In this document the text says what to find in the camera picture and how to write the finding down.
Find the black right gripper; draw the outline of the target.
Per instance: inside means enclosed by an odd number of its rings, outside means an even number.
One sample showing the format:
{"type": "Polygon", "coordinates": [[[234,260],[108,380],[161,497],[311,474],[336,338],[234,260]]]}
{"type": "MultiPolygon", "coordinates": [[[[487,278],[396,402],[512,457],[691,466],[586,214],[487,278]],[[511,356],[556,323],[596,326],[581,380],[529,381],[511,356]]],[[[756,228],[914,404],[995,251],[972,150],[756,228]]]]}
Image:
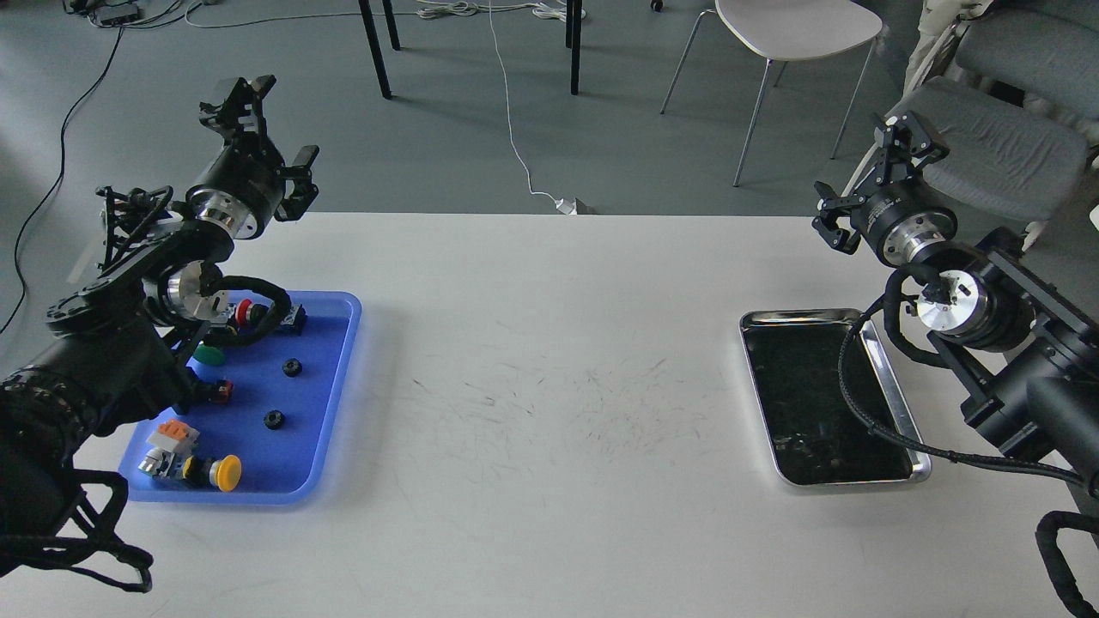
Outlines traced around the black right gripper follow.
{"type": "Polygon", "coordinates": [[[882,187],[862,203],[859,195],[840,196],[824,181],[814,181],[820,200],[812,227],[829,247],[847,255],[856,253],[861,234],[882,265],[926,261],[934,244],[955,238],[957,218],[937,191],[921,180],[903,179],[950,156],[950,145],[929,118],[914,111],[876,118],[875,144],[872,183],[882,187]],[[859,234],[840,227],[841,216],[850,216],[859,234]]]}

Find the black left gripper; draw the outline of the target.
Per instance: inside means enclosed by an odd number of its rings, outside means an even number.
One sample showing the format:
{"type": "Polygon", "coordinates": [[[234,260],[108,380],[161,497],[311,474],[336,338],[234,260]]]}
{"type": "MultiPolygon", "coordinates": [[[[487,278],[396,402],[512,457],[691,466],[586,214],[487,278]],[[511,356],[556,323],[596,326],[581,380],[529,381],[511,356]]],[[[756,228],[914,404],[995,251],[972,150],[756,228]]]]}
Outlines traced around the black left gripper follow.
{"type": "Polygon", "coordinates": [[[263,100],[277,82],[274,75],[217,82],[215,103],[199,103],[199,122],[222,136],[224,148],[185,200],[195,216],[225,228],[233,239],[256,239],[270,223],[299,221],[317,199],[313,163],[318,145],[302,146],[291,165],[271,145],[263,100]],[[245,136],[257,142],[245,142],[245,136]],[[286,181],[292,189],[286,195],[286,181]]]}

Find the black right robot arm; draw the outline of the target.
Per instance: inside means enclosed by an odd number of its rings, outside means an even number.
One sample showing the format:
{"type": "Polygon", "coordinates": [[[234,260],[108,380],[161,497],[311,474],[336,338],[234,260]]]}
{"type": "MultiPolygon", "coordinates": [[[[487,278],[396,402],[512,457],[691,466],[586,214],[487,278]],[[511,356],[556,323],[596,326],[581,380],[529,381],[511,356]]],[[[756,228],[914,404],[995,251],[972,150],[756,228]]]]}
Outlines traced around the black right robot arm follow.
{"type": "Polygon", "coordinates": [[[967,424],[999,451],[976,457],[1075,482],[1096,497],[1096,324],[1021,263],[1022,238],[993,228],[977,246],[922,178],[950,155],[926,118],[877,118],[872,168],[848,194],[815,183],[812,227],[845,254],[862,241],[893,269],[882,321],[895,347],[953,372],[967,424]]]}

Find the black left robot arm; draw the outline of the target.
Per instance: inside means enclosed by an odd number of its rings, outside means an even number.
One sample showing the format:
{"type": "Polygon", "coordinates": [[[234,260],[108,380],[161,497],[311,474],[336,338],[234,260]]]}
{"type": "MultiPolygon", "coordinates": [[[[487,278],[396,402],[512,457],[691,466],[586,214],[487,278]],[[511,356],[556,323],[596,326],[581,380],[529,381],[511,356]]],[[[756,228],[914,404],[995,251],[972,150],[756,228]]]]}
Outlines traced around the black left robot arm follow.
{"type": "Polygon", "coordinates": [[[149,591],[152,555],[115,532],[127,481],[78,470],[73,457],[91,437],[217,399],[220,388],[189,368],[196,349],[248,347],[291,313],[282,287],[220,271],[237,239],[258,238],[271,220],[301,219],[319,194],[318,146],[287,163],[268,136],[263,103],[275,82],[271,75],[219,82],[217,102],[200,103],[201,124],[223,148],[182,199],[169,186],[99,188],[106,262],[95,282],[47,310],[52,346],[3,380],[4,573],[90,576],[84,560],[106,552],[140,580],[102,583],[149,591]]]}

